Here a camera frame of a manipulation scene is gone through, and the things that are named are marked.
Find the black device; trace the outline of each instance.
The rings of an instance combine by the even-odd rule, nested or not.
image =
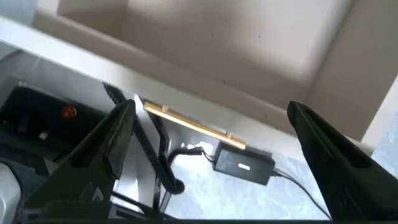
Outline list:
[[[0,144],[59,163],[105,113],[19,86],[0,109]]]
[[[290,102],[287,112],[333,221],[398,220],[398,180],[395,177],[310,108],[297,102]],[[143,219],[157,219],[156,222],[172,220],[170,216],[112,192],[114,181],[120,178],[127,140],[133,133],[137,133],[137,137],[140,135],[136,123],[139,124],[134,117],[132,100],[117,105],[65,159],[44,185],[28,199],[24,205],[25,211],[39,215],[32,223],[139,223]],[[228,154],[232,155],[232,158],[242,159],[231,154],[231,150],[220,150],[220,154],[223,151],[226,153],[226,159]],[[150,159],[155,159],[150,153],[146,153]],[[155,160],[152,162],[155,171],[162,168],[161,163]],[[173,184],[175,179],[163,177],[160,181],[166,185],[171,184],[172,187],[176,186]],[[124,211],[128,213],[125,217],[134,220],[108,219],[115,211],[109,201],[111,195],[139,206],[144,214]],[[203,223],[206,220],[183,222]],[[262,222],[307,223],[308,221]]]
[[[223,142],[218,144],[215,161],[215,171],[262,185],[268,184],[275,168],[275,161],[268,155],[251,147],[236,149]]]

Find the white wall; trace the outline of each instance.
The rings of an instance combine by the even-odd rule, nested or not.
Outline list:
[[[101,31],[119,37],[128,0],[60,1],[58,13]]]
[[[122,40],[286,109],[305,99],[349,2],[130,0]]]
[[[355,1],[320,69],[308,105],[362,140],[398,72],[398,1]]]

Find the white cabinet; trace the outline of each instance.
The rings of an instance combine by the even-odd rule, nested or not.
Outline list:
[[[37,30],[1,19],[0,38],[253,146],[303,159],[288,102],[309,105],[362,141],[398,72],[396,6],[39,0]]]

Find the black cable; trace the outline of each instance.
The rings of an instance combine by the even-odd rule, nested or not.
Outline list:
[[[321,210],[321,212],[322,212],[323,214],[325,214],[325,215],[329,218],[329,220],[331,220],[331,217],[329,216],[329,214],[328,214],[328,213],[315,201],[315,199],[311,196],[310,192],[308,192],[297,180],[295,180],[293,177],[289,177],[288,175],[281,174],[281,173],[279,173],[279,172],[277,172],[277,171],[274,171],[274,175],[275,175],[276,177],[283,177],[283,178],[288,179],[288,180],[290,180],[291,182],[295,183],[298,187],[300,187],[300,188],[308,195],[308,197],[309,197],[309,198],[311,199],[311,201],[315,204],[315,206],[316,206],[319,210]]]
[[[106,93],[108,94],[108,96],[111,98],[111,100],[115,105],[123,103],[127,100],[120,89],[108,85],[105,82],[103,82],[102,85],[104,86]]]
[[[200,156],[200,155],[204,155],[206,157],[206,159],[210,162],[210,163],[214,163],[215,161],[213,159],[211,159],[211,157],[205,152],[204,148],[202,147],[195,147],[193,149],[174,149],[170,155],[167,158],[167,161],[169,162],[169,164],[171,165],[174,161],[174,159],[178,156],[178,155],[187,155],[187,156]]]

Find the gold metal bar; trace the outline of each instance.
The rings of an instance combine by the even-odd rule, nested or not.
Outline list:
[[[181,124],[182,126],[185,126],[187,128],[193,129],[195,131],[198,131],[200,133],[206,134],[210,137],[217,138],[218,140],[229,144],[231,146],[234,146],[238,149],[245,149],[246,148],[246,143],[242,140],[236,139],[232,136],[231,133],[222,133],[221,131],[214,130],[213,128],[209,128],[205,125],[200,124],[197,121],[188,119],[182,115],[179,115],[177,113],[174,113],[173,111],[170,111],[167,106],[157,106],[152,103],[146,102],[144,104],[144,109],[147,110],[148,112],[154,113],[158,116],[161,116],[165,119],[168,119],[170,121],[173,121],[177,124]]]

